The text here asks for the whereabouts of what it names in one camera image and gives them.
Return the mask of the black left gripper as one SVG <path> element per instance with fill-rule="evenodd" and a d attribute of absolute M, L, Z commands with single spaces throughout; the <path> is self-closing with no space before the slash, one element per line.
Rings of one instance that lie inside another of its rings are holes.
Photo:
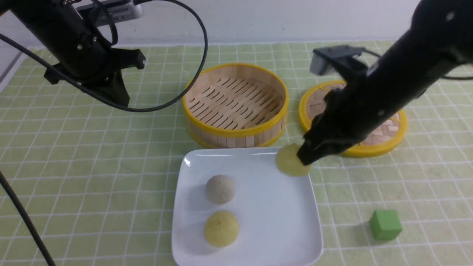
<path fill-rule="evenodd" d="M 140 50 L 111 47 L 93 19 L 83 19 L 61 0 L 12 0 L 11 11 L 59 61 L 54 68 L 80 82 L 93 98 L 128 107 L 121 70 L 144 68 Z"/>

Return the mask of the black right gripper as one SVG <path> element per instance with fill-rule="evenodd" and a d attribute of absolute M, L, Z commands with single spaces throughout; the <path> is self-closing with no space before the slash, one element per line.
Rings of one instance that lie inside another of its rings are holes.
<path fill-rule="evenodd" d="M 324 97 L 326 108 L 316 116 L 297 158 L 307 166 L 339 154 L 363 141 L 369 133 L 403 108 L 403 67 L 334 65 L 346 81 L 343 89 Z"/>

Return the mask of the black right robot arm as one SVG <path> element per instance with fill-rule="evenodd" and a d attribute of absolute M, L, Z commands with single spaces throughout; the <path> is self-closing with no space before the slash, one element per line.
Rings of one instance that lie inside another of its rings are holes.
<path fill-rule="evenodd" d="M 372 66 L 354 58 L 363 48 L 313 50 L 310 71 L 333 68 L 346 86 L 324 97 L 325 110 L 304 134 L 297 152 L 310 165 L 341 154 L 367 136 L 454 68 L 472 63 L 471 0 L 422 0 L 407 30 Z"/>

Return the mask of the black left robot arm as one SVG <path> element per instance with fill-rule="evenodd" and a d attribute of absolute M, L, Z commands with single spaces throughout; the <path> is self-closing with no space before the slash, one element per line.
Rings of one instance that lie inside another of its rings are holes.
<path fill-rule="evenodd" d="M 100 12 L 113 21 L 103 4 L 86 17 L 64 0 L 2 0 L 1 10 L 10 10 L 58 60 L 44 73 L 49 83 L 79 83 L 105 104 L 128 107 L 122 69 L 143 69 L 146 59 L 142 51 L 113 48 L 103 37 L 95 24 Z"/>

